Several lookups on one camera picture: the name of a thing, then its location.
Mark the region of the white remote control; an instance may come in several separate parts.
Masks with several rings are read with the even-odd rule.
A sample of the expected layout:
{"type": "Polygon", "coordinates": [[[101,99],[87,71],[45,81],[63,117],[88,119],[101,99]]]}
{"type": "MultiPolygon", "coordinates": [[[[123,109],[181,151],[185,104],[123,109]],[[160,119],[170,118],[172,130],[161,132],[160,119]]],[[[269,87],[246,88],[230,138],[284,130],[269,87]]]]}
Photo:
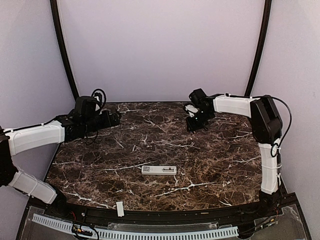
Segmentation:
{"type": "Polygon", "coordinates": [[[155,175],[155,176],[175,176],[177,174],[176,166],[154,166],[143,165],[141,168],[142,175],[155,175]]]}

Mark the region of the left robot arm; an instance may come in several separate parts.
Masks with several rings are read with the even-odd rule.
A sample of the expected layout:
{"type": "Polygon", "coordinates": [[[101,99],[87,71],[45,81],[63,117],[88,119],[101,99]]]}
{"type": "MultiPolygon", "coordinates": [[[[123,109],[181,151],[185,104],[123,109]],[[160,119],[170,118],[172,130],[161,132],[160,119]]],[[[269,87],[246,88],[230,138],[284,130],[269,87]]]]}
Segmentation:
{"type": "Polygon", "coordinates": [[[104,110],[105,97],[95,93],[76,99],[75,107],[68,114],[32,126],[0,130],[0,184],[19,190],[51,205],[60,218],[67,218],[70,206],[53,186],[15,166],[12,157],[38,147],[71,142],[98,133],[101,129],[120,124],[121,113],[104,110]]]}

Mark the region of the white battery cover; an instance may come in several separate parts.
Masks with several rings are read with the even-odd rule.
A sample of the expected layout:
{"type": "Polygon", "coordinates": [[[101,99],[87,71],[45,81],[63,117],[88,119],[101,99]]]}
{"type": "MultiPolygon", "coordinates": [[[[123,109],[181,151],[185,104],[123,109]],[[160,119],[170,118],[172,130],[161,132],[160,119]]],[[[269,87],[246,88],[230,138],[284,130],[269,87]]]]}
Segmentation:
{"type": "Polygon", "coordinates": [[[125,215],[123,201],[116,202],[116,211],[117,211],[117,216],[120,218],[125,215]]]}

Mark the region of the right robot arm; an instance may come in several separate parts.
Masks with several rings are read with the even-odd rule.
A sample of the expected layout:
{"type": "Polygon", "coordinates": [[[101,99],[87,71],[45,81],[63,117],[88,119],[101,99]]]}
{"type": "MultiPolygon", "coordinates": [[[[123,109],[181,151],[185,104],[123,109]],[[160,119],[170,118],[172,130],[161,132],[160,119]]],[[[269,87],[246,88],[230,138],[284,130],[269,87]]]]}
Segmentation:
{"type": "Polygon", "coordinates": [[[217,93],[211,96],[199,88],[189,95],[190,103],[185,104],[188,113],[186,127],[188,132],[206,129],[209,120],[217,113],[234,114],[248,118],[253,138],[258,143],[261,156],[262,182],[260,196],[264,199],[255,205],[255,213],[266,217],[275,208],[269,198],[279,193],[281,181],[281,145],[286,132],[275,101],[282,100],[270,95],[237,96],[217,93]]]}

